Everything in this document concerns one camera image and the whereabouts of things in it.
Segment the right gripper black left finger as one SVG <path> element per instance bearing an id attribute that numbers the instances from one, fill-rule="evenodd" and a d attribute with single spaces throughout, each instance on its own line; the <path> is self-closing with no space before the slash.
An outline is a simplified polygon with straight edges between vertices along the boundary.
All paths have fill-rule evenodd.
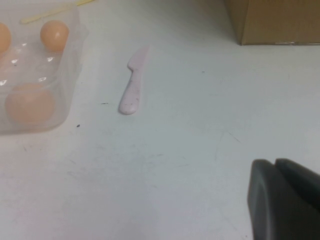
<path id="1" fill-rule="evenodd" d="M 255 240 L 320 238 L 320 211 L 295 192 L 275 163 L 252 162 L 247 204 Z"/>

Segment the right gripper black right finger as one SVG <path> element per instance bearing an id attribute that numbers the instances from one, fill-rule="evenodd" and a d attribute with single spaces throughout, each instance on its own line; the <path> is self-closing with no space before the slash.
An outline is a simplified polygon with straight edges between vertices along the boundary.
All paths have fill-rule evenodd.
<path id="1" fill-rule="evenodd" d="M 320 175 L 286 158 L 275 161 L 280 171 L 295 192 L 318 212 L 320 211 Z"/>

